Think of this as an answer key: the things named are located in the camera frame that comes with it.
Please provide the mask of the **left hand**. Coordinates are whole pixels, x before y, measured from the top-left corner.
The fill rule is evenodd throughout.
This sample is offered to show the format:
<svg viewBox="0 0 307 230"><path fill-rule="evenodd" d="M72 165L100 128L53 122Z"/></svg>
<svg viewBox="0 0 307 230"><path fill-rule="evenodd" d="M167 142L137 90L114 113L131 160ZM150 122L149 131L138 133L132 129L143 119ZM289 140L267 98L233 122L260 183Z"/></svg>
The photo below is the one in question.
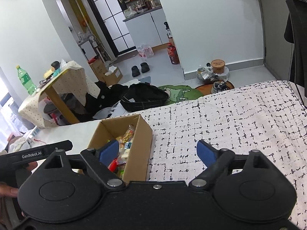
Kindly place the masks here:
<svg viewBox="0 0 307 230"><path fill-rule="evenodd" d="M26 170L32 171L38 166L38 163L31 162L26 165ZM1 197L10 197L10 198L16 198L18 194L18 189L11 187L4 183L3 181L0 182L0 195Z"/></svg>

